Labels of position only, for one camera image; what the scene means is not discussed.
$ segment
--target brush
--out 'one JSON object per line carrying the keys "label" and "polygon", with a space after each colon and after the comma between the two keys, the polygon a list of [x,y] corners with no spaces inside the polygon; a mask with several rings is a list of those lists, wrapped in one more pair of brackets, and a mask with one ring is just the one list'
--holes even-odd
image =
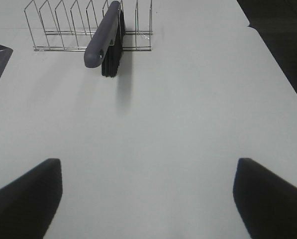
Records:
{"label": "brush", "polygon": [[123,52],[124,35],[125,22],[121,4],[113,1],[85,50],[85,66],[95,68],[101,65],[103,76],[116,76]]}

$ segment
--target table surface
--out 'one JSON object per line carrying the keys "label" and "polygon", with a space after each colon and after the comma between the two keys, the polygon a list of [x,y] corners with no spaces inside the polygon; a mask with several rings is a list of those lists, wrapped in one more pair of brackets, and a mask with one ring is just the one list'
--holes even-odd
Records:
{"label": "table surface", "polygon": [[153,51],[125,52],[115,78],[34,52],[25,1],[2,2],[0,188],[61,159],[46,239],[249,238],[238,158],[297,186],[297,95],[236,1],[154,0]]}

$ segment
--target metal dish rack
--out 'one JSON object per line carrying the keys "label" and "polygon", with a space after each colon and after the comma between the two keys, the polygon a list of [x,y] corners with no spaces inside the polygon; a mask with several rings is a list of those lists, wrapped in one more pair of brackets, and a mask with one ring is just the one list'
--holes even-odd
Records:
{"label": "metal dish rack", "polygon": [[[96,14],[97,6],[95,1],[89,0],[86,4],[85,15],[83,16],[78,0],[74,0],[69,8],[70,14],[68,14],[65,0],[60,0],[52,11],[50,0],[45,0],[40,7],[37,5],[37,0],[31,0],[25,7],[24,14],[29,27],[30,35],[33,41],[34,51],[85,51],[88,42],[96,32],[99,21]],[[123,1],[120,0],[121,9],[124,12]],[[101,5],[102,16],[104,17],[105,9],[108,8],[108,0],[105,0]],[[138,0],[135,4],[135,28],[134,30],[126,29],[126,35],[133,37],[135,43],[129,46],[123,45],[123,51],[151,51],[153,35],[153,15],[152,15],[153,3],[150,0],[149,5],[149,26],[147,30],[140,30],[139,28],[139,7]],[[32,27],[32,22],[29,21],[29,10],[31,9],[31,15],[35,12],[38,16],[35,26]],[[52,25],[46,26],[46,20],[52,22]],[[38,30],[42,33],[39,35],[39,41],[41,37],[45,40],[42,43],[37,44],[37,40],[34,37],[34,30]]]}

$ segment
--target dark floor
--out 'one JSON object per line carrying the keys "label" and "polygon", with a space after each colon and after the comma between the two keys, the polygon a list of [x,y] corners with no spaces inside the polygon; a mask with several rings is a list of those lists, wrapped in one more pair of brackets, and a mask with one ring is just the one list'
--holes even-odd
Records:
{"label": "dark floor", "polygon": [[238,0],[297,93],[297,0]]}

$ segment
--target gray brush handle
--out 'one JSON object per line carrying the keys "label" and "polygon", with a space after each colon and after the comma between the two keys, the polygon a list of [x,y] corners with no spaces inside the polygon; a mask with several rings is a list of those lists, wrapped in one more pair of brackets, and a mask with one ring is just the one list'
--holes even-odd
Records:
{"label": "gray brush handle", "polygon": [[95,68],[102,64],[107,49],[114,44],[120,12],[120,2],[113,1],[84,53],[84,64]]}

